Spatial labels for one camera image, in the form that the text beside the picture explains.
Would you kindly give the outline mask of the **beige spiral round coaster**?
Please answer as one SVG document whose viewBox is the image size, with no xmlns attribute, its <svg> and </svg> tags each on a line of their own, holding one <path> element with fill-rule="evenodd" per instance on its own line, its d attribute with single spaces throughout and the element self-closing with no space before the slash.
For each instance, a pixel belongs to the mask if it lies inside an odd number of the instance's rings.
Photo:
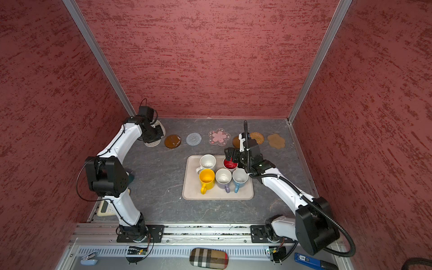
<svg viewBox="0 0 432 270">
<path fill-rule="evenodd" d="M 157 140 L 155 142 L 145 143 L 145 146 L 147 146 L 147 147 L 155 147 L 155 146 L 159 145 L 160 143 L 161 143 L 161 140 L 159 139 L 159 140 Z"/>
</svg>

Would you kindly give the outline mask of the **dark brown glossy coaster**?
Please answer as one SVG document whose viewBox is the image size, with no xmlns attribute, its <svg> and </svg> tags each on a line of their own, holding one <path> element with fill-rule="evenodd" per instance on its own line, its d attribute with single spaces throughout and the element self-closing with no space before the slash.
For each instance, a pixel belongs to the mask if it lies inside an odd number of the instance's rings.
<svg viewBox="0 0 432 270">
<path fill-rule="evenodd" d="M 175 148 L 180 146 L 181 142 L 182 142 L 182 139 L 179 135 L 169 135 L 165 139 L 164 145 L 165 145 L 165 147 L 167 147 L 169 149 L 175 149 Z"/>
</svg>

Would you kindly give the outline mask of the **brown cork round coaster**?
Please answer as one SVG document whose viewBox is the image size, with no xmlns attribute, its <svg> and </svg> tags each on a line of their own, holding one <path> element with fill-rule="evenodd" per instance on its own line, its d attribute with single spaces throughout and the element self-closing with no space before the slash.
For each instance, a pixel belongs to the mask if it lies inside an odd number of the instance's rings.
<svg viewBox="0 0 432 270">
<path fill-rule="evenodd" d="M 232 140 L 232 144 L 234 146 L 234 148 L 239 149 L 240 148 L 240 139 L 235 136 Z"/>
</svg>

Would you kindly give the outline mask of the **brown wooden flower coaster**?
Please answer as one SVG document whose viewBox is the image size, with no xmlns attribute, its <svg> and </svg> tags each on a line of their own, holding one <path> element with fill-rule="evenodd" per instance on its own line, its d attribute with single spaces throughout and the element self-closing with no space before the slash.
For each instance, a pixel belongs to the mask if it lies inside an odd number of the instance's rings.
<svg viewBox="0 0 432 270">
<path fill-rule="evenodd" d="M 269 145 L 275 149 L 282 149 L 286 146 L 286 141 L 278 133 L 271 134 L 267 137 Z"/>
</svg>

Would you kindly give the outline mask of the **pink flower coaster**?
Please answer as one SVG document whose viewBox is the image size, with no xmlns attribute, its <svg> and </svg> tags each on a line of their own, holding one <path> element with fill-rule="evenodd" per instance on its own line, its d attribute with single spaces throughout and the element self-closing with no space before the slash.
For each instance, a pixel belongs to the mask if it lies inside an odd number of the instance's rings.
<svg viewBox="0 0 432 270">
<path fill-rule="evenodd" d="M 212 130 L 208 133 L 209 143 L 211 145 L 226 146 L 228 141 L 231 139 L 231 135 L 227 133 L 223 128 Z"/>
</svg>

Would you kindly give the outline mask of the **grey woven round coaster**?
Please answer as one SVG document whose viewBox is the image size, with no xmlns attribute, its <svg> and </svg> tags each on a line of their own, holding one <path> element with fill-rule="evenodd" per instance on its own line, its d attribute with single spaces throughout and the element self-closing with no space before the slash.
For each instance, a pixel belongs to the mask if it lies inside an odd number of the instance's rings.
<svg viewBox="0 0 432 270">
<path fill-rule="evenodd" d="M 197 146 L 201 143 L 202 137 L 199 133 L 190 133 L 186 137 L 186 143 L 190 146 Z"/>
</svg>

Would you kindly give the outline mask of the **white speckled mug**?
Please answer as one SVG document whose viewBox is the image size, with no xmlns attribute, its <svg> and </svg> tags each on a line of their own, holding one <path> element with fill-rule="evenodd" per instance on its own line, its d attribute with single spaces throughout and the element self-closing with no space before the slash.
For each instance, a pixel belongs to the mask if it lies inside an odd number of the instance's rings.
<svg viewBox="0 0 432 270">
<path fill-rule="evenodd" d="M 200 174 L 205 169 L 215 170 L 217 164 L 216 157 L 210 154 L 203 155 L 199 160 L 199 167 L 196 169 L 197 174 Z"/>
</svg>

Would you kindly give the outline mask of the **yellow mug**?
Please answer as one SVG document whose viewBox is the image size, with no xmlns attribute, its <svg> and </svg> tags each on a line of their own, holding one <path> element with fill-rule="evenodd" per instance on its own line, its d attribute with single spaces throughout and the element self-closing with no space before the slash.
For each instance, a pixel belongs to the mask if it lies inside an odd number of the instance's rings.
<svg viewBox="0 0 432 270">
<path fill-rule="evenodd" d="M 211 169 L 204 169 L 199 174 L 199 180 L 201 183 L 201 194 L 205 195 L 207 191 L 211 190 L 215 186 L 215 180 L 216 174 Z"/>
</svg>

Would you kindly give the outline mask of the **cream white mug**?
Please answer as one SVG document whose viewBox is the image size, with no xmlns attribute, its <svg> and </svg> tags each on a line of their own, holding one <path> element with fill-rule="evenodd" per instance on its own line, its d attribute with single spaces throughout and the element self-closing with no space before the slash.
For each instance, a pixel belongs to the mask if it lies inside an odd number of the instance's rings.
<svg viewBox="0 0 432 270">
<path fill-rule="evenodd" d="M 156 134 L 160 137 L 164 137 L 166 134 L 164 126 L 161 124 L 159 120 L 157 120 L 153 125 L 154 129 L 156 130 Z"/>
</svg>

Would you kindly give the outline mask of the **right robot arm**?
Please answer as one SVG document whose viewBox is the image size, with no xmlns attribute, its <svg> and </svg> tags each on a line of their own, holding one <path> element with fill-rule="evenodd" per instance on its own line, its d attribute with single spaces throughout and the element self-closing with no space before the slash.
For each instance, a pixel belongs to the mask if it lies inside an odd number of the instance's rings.
<svg viewBox="0 0 432 270">
<path fill-rule="evenodd" d="M 324 250 L 339 237 L 339 230 L 330 221 L 332 213 L 324 198 L 314 198 L 285 178 L 276 166 L 265 160 L 255 145 L 247 150 L 224 149 L 226 159 L 239 164 L 249 177 L 271 189 L 293 212 L 294 218 L 273 217 L 267 226 L 267 237 L 296 240 L 310 255 Z"/>
</svg>

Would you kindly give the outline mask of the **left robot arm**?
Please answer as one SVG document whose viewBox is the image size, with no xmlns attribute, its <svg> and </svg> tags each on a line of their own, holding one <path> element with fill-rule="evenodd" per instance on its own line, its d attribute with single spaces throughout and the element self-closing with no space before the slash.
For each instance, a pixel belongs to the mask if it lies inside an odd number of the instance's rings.
<svg viewBox="0 0 432 270">
<path fill-rule="evenodd" d="M 143 214 L 130 197 L 128 185 L 132 175 L 123 161 L 139 138 L 144 144 L 157 145 L 164 136 L 165 128 L 159 120 L 129 117 L 107 147 L 84 162 L 89 189 L 113 208 L 119 221 L 119 237 L 131 242 L 150 242 L 151 235 Z"/>
</svg>

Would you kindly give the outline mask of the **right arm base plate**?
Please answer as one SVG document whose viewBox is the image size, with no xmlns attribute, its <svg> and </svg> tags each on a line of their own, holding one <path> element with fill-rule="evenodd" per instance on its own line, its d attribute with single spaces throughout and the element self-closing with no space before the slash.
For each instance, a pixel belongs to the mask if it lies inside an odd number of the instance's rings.
<svg viewBox="0 0 432 270">
<path fill-rule="evenodd" d="M 294 243 L 294 240 L 290 238 L 277 236 L 271 225 L 251 225 L 250 235 L 252 243 Z"/>
</svg>

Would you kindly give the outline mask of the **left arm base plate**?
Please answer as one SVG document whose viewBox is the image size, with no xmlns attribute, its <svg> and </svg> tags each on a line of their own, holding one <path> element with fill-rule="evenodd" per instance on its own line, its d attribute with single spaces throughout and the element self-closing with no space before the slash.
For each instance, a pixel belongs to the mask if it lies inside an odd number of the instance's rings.
<svg viewBox="0 0 432 270">
<path fill-rule="evenodd" d="M 148 239 L 151 239 L 152 243 L 161 243 L 162 237 L 164 234 L 164 225 L 147 225 L 147 233 L 150 234 L 150 237 L 145 238 L 143 242 L 133 241 L 133 237 L 118 231 L 117 243 L 137 243 L 137 244 L 145 244 Z"/>
</svg>

